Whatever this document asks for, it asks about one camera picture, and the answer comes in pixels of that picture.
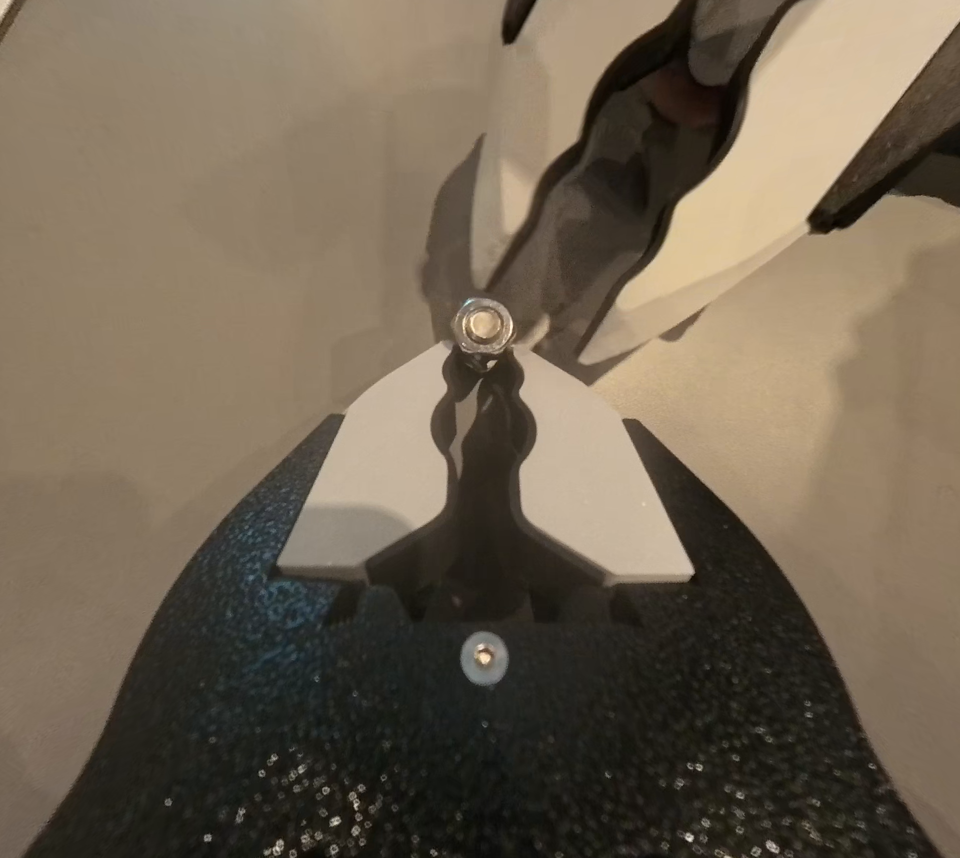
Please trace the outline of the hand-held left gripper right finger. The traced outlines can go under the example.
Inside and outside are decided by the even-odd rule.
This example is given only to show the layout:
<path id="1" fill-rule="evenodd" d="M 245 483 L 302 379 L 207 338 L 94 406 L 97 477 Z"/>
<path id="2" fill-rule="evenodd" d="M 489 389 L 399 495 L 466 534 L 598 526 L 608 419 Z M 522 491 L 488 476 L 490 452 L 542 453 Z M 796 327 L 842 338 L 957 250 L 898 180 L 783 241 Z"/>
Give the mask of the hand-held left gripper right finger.
<path id="1" fill-rule="evenodd" d="M 486 508 L 525 585 L 686 583 L 692 564 L 617 411 L 531 351 L 486 378 Z"/>

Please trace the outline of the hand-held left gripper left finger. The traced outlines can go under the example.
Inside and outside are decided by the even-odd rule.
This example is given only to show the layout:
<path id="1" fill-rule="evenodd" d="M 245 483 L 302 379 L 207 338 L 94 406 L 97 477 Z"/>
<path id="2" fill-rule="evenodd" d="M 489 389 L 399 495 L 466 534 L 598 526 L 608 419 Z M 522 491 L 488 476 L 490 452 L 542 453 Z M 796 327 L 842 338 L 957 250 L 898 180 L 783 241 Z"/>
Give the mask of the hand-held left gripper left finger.
<path id="1" fill-rule="evenodd" d="M 280 575 L 437 581 L 453 555 L 478 380 L 453 344 L 438 343 L 359 396 L 279 554 Z"/>

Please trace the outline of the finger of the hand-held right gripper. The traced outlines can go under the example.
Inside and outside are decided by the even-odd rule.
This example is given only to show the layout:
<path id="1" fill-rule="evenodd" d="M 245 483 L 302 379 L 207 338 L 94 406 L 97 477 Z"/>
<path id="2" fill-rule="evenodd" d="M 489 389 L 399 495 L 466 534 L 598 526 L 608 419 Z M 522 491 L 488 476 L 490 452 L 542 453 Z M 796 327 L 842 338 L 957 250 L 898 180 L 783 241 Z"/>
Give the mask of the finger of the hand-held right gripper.
<path id="1" fill-rule="evenodd" d="M 657 222 L 578 363 L 628 354 L 810 231 L 817 204 L 958 29 L 959 0 L 793 0 L 741 68 L 730 133 Z"/>
<path id="2" fill-rule="evenodd" d="M 670 57 L 696 0 L 537 0 L 501 48 L 478 160 L 470 270 L 492 287 L 540 220 L 540 200 L 574 167 L 605 89 L 632 63 Z"/>

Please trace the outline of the silver hex bolt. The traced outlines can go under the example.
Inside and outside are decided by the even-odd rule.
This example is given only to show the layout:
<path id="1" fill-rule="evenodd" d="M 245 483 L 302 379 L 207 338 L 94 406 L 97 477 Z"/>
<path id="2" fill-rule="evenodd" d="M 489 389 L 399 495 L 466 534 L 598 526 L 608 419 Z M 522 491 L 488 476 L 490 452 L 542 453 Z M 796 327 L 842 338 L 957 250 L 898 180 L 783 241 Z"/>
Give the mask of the silver hex bolt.
<path id="1" fill-rule="evenodd" d="M 513 348 L 517 329 L 503 303 L 488 297 L 466 299 L 451 324 L 451 350 L 474 372 L 491 371 Z"/>

